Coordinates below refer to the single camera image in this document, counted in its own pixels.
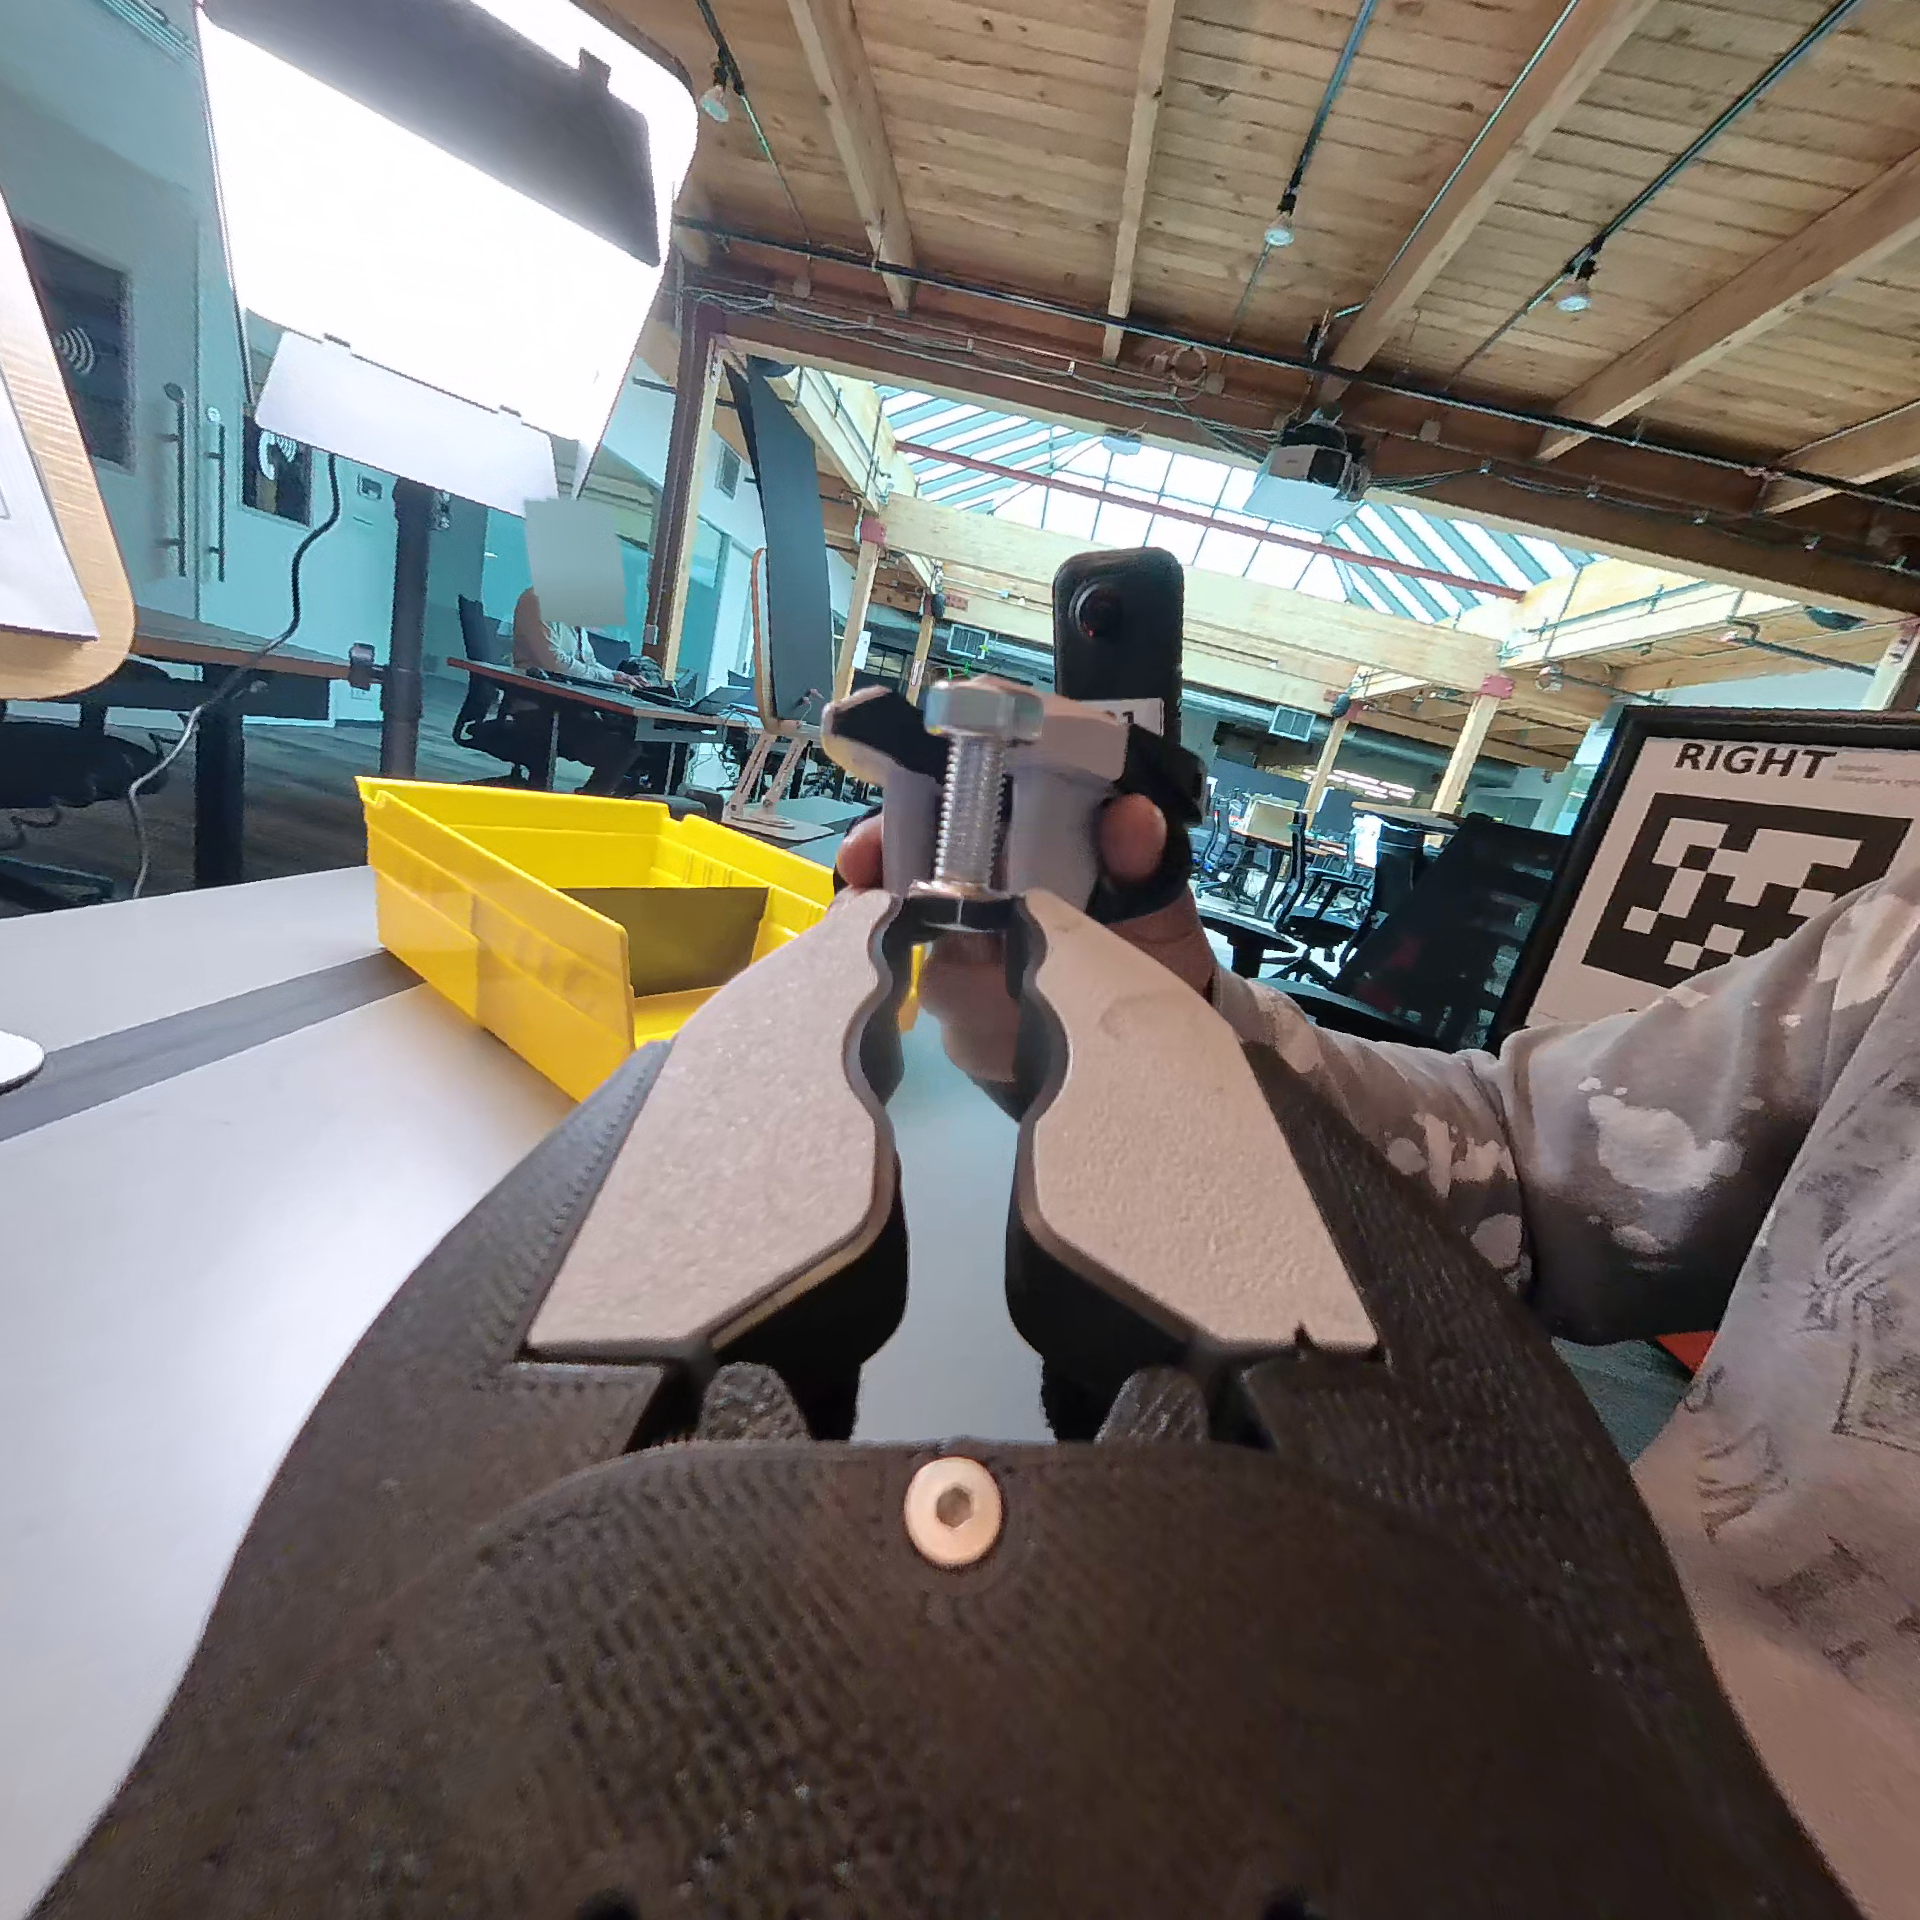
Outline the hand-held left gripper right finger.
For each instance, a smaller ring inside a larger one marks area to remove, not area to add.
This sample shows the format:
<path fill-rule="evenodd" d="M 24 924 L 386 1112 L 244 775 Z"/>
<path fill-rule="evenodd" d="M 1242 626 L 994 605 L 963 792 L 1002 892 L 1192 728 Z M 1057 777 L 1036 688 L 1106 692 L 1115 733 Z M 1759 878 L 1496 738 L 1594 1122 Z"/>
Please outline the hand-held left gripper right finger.
<path fill-rule="evenodd" d="M 1025 1237 L 1198 1354 L 1368 1354 L 1377 1329 L 1230 1023 L 1049 892 L 1010 945 Z"/>

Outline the wooden panel stand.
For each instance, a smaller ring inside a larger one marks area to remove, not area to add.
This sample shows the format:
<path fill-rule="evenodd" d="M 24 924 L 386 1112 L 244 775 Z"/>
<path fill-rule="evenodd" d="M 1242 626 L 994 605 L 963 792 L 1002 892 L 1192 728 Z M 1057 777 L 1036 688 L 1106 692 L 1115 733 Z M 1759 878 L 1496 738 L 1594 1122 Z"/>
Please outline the wooden panel stand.
<path fill-rule="evenodd" d="M 771 837 L 778 843 L 802 843 L 822 833 L 788 809 L 807 751 L 819 741 L 822 709 L 826 695 L 810 688 L 802 692 L 797 715 L 762 722 L 749 762 L 721 808 L 721 823 L 729 828 Z"/>

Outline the person's right forearm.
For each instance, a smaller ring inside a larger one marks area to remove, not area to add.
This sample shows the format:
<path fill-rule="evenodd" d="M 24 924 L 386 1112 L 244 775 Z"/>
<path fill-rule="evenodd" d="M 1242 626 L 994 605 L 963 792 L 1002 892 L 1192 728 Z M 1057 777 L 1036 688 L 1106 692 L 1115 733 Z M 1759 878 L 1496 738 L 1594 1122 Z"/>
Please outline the person's right forearm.
<path fill-rule="evenodd" d="M 1225 973 L 1211 999 L 1564 1339 L 1702 1333 L 1739 1288 L 1828 1325 L 1849 1284 L 1918 1284 L 1918 865 L 1496 1055 L 1348 1038 Z"/>

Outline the steel hex bolt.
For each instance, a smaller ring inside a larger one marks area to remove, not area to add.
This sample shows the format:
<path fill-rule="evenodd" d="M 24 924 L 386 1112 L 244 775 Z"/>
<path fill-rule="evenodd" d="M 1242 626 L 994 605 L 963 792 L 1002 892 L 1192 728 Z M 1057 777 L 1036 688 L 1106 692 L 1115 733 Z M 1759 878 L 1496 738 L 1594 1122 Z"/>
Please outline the steel hex bolt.
<path fill-rule="evenodd" d="M 917 945 L 1002 935 L 1015 897 L 1000 881 L 1005 733 L 948 733 L 948 771 L 930 873 L 912 878 L 902 921 Z"/>

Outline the dark olive bin divider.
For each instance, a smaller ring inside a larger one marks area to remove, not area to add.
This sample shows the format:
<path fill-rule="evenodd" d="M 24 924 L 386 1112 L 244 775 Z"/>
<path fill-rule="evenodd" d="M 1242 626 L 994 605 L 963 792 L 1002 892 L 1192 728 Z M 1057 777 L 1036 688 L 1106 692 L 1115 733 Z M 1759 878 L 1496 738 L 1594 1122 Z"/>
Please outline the dark olive bin divider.
<path fill-rule="evenodd" d="M 628 935 L 638 999 L 721 989 L 755 964 L 765 884 L 564 889 L 564 897 Z"/>

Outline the yellow plastic storage bin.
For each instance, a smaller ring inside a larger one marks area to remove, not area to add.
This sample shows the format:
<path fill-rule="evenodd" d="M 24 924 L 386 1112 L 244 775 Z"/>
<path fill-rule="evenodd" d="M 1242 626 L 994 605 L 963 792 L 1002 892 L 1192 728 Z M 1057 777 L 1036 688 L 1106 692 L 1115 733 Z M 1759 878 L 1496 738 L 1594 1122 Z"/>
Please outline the yellow plastic storage bin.
<path fill-rule="evenodd" d="M 616 1141 L 664 1052 L 718 989 L 638 999 L 628 935 L 564 889 L 765 884 L 755 959 L 831 907 L 828 870 L 665 802 L 421 782 L 363 782 L 359 792 L 383 948 L 591 1116 L 615 1120 Z M 904 976 L 902 1035 L 917 1018 L 921 967 L 902 912 L 885 949 Z"/>

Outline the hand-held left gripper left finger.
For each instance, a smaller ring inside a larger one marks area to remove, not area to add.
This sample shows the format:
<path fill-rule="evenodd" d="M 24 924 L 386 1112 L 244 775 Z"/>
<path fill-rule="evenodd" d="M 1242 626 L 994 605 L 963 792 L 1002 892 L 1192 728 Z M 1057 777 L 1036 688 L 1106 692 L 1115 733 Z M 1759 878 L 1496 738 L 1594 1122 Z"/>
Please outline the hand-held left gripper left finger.
<path fill-rule="evenodd" d="M 864 1361 L 892 1339 L 897 912 L 843 894 L 680 1030 L 536 1311 L 536 1357 Z"/>

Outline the white studio light panel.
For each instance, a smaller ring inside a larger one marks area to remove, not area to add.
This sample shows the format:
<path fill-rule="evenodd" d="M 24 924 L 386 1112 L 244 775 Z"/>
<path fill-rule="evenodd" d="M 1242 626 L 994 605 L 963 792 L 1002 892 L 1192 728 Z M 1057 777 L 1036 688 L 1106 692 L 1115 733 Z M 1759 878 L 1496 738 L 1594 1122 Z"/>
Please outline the white studio light panel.
<path fill-rule="evenodd" d="M 591 454 L 659 298 L 699 112 L 580 2 L 199 2 L 262 430 L 506 515 Z"/>

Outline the framed marker board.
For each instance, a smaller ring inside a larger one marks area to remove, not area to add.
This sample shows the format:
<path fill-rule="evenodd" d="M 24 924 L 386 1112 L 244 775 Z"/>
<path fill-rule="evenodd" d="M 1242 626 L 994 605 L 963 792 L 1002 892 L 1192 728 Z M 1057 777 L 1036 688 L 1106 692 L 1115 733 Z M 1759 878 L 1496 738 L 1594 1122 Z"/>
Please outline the framed marker board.
<path fill-rule="evenodd" d="M 1625 709 L 1490 1046 L 1638 1012 L 1918 852 L 1918 715 Z"/>

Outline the person's grey patterned sweatshirt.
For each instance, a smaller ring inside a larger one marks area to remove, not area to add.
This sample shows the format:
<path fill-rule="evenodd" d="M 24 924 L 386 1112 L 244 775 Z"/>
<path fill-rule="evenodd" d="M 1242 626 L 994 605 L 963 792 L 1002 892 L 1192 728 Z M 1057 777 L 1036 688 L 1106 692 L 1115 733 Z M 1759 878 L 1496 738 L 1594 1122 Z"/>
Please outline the person's grey patterned sweatshirt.
<path fill-rule="evenodd" d="M 1913 1078 L 1833 1097 L 1637 1483 L 1788 1809 L 1918 1917 Z"/>

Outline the person's right hand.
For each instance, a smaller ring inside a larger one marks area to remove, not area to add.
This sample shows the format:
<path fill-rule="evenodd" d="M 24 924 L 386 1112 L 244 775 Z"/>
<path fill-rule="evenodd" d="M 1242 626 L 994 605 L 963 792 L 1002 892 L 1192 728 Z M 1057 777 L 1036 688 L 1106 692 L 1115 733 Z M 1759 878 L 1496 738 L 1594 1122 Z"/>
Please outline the person's right hand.
<path fill-rule="evenodd" d="M 1147 796 L 1114 796 L 1098 813 L 1099 875 L 1120 892 L 1150 881 L 1167 846 L 1167 816 Z M 880 884 L 878 816 L 860 820 L 844 833 L 831 873 L 839 889 L 875 892 Z M 1173 905 L 1115 921 L 1106 932 L 1216 1008 L 1225 1006 L 1218 959 L 1187 889 Z M 950 1066 L 1005 1107 L 1005 1089 L 1015 1078 L 1020 999 L 1010 989 L 1000 937 L 939 937 L 921 973 L 921 1006 L 939 1027 Z"/>

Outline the steel hex nut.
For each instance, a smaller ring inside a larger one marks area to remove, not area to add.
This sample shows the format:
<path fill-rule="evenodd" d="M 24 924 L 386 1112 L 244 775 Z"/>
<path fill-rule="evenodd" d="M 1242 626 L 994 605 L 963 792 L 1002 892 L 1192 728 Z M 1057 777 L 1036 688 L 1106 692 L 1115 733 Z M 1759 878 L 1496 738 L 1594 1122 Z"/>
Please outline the steel hex nut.
<path fill-rule="evenodd" d="M 937 735 L 980 735 L 1025 746 L 1044 733 L 1044 699 L 1000 679 L 948 679 L 923 695 L 923 725 Z"/>

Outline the dark light stand pole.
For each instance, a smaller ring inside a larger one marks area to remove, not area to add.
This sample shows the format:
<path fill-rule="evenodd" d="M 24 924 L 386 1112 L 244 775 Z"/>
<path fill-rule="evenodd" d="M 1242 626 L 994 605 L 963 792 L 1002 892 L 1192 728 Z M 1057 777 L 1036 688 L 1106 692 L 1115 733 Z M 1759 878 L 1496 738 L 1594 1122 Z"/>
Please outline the dark light stand pole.
<path fill-rule="evenodd" d="M 397 476 L 395 503 L 395 586 L 387 659 L 380 684 L 380 775 L 395 782 L 418 777 L 418 733 L 421 733 L 421 653 L 423 653 L 423 609 L 432 576 L 432 536 L 438 515 L 438 493 Z"/>

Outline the ceiling projector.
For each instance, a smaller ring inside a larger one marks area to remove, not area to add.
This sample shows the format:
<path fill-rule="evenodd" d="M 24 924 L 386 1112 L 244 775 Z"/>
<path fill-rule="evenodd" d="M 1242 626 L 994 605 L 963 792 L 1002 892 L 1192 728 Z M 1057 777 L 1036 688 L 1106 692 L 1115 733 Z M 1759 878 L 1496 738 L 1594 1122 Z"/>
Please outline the ceiling projector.
<path fill-rule="evenodd" d="M 1370 486 L 1365 445 L 1333 420 L 1298 420 L 1275 433 L 1243 498 L 1243 513 L 1327 538 L 1345 526 Z"/>

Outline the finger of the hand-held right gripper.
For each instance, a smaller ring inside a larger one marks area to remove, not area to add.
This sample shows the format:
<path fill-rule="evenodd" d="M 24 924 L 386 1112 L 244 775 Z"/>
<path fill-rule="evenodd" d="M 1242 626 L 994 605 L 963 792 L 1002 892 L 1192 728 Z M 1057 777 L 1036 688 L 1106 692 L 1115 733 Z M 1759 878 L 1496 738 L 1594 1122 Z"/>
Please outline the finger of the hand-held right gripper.
<path fill-rule="evenodd" d="M 896 686 L 863 686 L 826 705 L 819 749 L 851 782 L 885 786 L 896 777 L 943 784 L 948 749 Z"/>
<path fill-rule="evenodd" d="M 1025 777 L 1115 784 L 1130 755 L 1130 715 L 1088 702 L 1044 702 L 1041 733 L 1022 746 Z"/>

